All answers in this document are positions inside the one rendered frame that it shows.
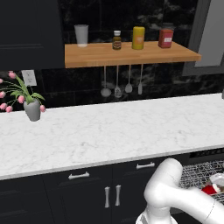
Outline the dark cupboard door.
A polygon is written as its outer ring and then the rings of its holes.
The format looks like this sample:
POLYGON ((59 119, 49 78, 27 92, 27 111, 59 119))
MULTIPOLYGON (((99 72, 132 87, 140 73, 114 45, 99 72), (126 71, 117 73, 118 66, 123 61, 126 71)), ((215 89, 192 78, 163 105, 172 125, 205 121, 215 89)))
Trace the dark cupboard door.
POLYGON ((144 189, 151 176, 113 178, 112 224, 135 224, 145 209, 144 189), (116 206, 116 186, 121 185, 120 206, 116 206))
POLYGON ((53 191, 55 224, 111 224, 111 207, 105 208, 107 183, 64 186, 53 191))
POLYGON ((0 180, 0 224, 55 224, 40 176, 0 180))

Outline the hanging silver slotted turner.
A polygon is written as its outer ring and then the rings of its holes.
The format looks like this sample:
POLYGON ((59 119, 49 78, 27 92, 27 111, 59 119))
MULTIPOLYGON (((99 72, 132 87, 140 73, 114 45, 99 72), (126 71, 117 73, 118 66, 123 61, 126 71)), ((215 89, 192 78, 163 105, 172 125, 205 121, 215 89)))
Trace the hanging silver slotted turner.
POLYGON ((116 66, 116 84, 115 84, 115 98, 122 97, 122 91, 119 88, 119 66, 116 66))

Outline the wooden wall shelf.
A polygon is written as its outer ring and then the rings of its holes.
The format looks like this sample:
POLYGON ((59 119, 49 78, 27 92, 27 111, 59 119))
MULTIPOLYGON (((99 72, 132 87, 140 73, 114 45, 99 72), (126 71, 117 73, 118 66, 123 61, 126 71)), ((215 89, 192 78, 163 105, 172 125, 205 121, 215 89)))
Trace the wooden wall shelf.
POLYGON ((123 42, 121 50, 113 50, 111 43, 92 43, 87 47, 65 44, 65 67, 104 67, 154 63, 201 61, 201 55, 175 42, 171 48, 160 48, 157 41, 147 41, 142 50, 123 42))

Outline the grey window frame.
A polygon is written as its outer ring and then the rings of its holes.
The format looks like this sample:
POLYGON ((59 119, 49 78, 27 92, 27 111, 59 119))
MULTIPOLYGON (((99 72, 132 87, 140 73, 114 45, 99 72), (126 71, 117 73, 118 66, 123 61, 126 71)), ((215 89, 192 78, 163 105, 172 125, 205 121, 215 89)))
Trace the grey window frame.
POLYGON ((183 75, 224 74, 224 0, 199 0, 188 48, 201 61, 186 62, 183 75))

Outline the grey vase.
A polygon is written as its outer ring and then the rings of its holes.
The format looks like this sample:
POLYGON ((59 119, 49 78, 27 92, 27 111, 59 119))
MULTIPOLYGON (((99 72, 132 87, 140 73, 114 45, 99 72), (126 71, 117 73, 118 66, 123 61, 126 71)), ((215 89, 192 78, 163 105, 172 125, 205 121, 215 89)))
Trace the grey vase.
POLYGON ((35 99, 33 102, 30 102, 29 104, 24 102, 24 111, 32 122, 38 121, 40 119, 39 101, 35 99))

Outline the brown bottle with white cap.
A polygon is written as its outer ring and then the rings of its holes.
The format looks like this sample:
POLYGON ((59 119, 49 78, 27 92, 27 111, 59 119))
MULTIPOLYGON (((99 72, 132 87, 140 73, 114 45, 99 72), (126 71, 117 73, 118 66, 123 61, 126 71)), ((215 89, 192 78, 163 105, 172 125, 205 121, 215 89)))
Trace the brown bottle with white cap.
POLYGON ((114 31, 112 48, 114 50, 120 50, 122 48, 121 32, 120 31, 114 31))

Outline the hanging silver ladle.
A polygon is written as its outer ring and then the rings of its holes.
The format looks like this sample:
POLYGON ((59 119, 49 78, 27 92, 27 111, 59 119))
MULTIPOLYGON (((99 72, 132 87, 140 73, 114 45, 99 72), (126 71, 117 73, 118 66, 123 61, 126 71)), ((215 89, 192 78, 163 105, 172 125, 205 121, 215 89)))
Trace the hanging silver ladle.
POLYGON ((104 74, 104 86, 103 89, 101 90, 101 95, 103 97, 109 97, 111 96, 111 90, 107 88, 107 73, 103 72, 103 74, 104 74))

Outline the hanging silver spatula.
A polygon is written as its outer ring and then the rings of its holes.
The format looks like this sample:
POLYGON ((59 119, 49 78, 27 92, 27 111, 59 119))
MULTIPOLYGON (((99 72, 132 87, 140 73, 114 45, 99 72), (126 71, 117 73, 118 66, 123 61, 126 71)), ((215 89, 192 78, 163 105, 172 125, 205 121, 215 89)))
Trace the hanging silver spatula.
POLYGON ((141 71, 140 71, 140 80, 139 80, 138 90, 137 90, 139 95, 143 93, 143 85, 142 85, 143 70, 144 70, 144 64, 141 65, 141 71))

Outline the pink tulips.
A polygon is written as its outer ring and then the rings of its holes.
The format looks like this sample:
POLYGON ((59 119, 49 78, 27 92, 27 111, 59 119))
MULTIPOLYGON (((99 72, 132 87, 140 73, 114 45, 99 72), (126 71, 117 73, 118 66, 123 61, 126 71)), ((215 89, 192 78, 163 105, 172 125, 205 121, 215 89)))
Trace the pink tulips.
POLYGON ((46 107, 41 102, 44 101, 45 98, 41 94, 34 93, 33 91, 29 92, 25 83, 13 71, 9 71, 8 75, 11 79, 16 80, 17 82, 11 82, 0 78, 0 84, 6 83, 4 88, 0 88, 0 99, 3 99, 7 93, 10 93, 10 95, 14 96, 15 99, 1 103, 1 110, 5 110, 7 113, 10 113, 13 110, 13 104, 15 102, 20 104, 25 102, 29 105, 37 100, 39 103, 39 110, 41 112, 46 111, 46 107))

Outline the white bowl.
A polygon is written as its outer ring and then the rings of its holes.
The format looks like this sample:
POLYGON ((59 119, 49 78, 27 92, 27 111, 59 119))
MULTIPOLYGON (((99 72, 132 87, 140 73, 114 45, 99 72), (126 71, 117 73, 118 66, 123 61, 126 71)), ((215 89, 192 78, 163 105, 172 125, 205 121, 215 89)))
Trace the white bowl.
POLYGON ((210 181, 218 186, 224 186, 224 173, 216 173, 212 175, 210 181))

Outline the black dishwasher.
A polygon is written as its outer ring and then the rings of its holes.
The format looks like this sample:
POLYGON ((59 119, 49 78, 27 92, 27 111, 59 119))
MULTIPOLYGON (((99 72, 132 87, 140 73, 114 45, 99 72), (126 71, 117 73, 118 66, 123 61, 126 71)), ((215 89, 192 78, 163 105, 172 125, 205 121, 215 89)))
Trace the black dishwasher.
MULTIPOLYGON (((190 152, 188 163, 182 166, 212 162, 215 160, 224 160, 224 148, 190 152)), ((174 207, 171 209, 171 215, 178 224, 201 224, 189 214, 174 207)))

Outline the red jar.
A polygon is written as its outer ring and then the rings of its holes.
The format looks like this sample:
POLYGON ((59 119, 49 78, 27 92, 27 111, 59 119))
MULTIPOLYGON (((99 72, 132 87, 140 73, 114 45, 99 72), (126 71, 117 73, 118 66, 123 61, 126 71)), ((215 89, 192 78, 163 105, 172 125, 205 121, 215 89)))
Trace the red jar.
POLYGON ((170 48, 172 46, 172 29, 162 29, 159 31, 158 46, 161 48, 170 48))

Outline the yellow canister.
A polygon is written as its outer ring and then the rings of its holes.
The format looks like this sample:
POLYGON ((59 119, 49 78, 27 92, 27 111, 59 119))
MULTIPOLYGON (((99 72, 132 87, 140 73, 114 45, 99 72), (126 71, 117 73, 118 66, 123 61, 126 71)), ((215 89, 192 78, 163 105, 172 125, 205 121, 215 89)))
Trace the yellow canister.
POLYGON ((134 50, 142 50, 144 48, 144 34, 145 28, 142 26, 135 26, 132 35, 132 48, 134 50))

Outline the white wall socket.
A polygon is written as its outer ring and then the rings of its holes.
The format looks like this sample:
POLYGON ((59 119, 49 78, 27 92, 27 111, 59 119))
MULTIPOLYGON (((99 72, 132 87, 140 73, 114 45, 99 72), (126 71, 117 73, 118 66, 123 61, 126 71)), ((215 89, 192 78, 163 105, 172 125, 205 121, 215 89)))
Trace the white wall socket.
POLYGON ((36 76, 33 70, 22 70, 22 76, 24 79, 24 84, 26 86, 36 87, 36 76))

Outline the white cup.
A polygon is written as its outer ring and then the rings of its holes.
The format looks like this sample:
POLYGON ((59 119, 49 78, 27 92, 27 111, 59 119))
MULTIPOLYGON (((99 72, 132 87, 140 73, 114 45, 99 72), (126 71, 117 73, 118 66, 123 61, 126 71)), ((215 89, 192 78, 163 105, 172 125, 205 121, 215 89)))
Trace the white cup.
POLYGON ((86 47, 88 45, 88 25, 77 24, 74 30, 78 47, 86 47))

